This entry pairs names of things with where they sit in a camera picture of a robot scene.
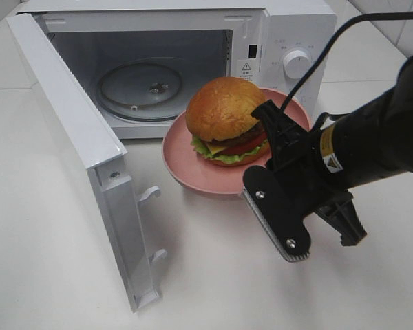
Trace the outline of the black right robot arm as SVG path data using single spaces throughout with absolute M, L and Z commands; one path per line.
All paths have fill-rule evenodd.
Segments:
M 396 84 L 345 115 L 321 114 L 303 130 L 272 101 L 254 110 L 272 156 L 244 173 L 262 226 L 277 248 L 298 256 L 310 249 L 304 219 L 319 215 L 341 237 L 358 244 L 366 235 L 350 189 L 404 172 L 413 173 L 413 57 Z

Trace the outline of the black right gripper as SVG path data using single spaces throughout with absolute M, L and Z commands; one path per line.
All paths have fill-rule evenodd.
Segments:
M 324 179 L 326 167 L 314 144 L 317 130 L 307 132 L 272 100 L 252 115 L 262 121 L 271 147 L 264 168 L 274 174 L 280 188 L 301 216 L 315 212 L 340 234 L 342 246 L 356 246 L 367 235 L 352 202 L 352 194 Z

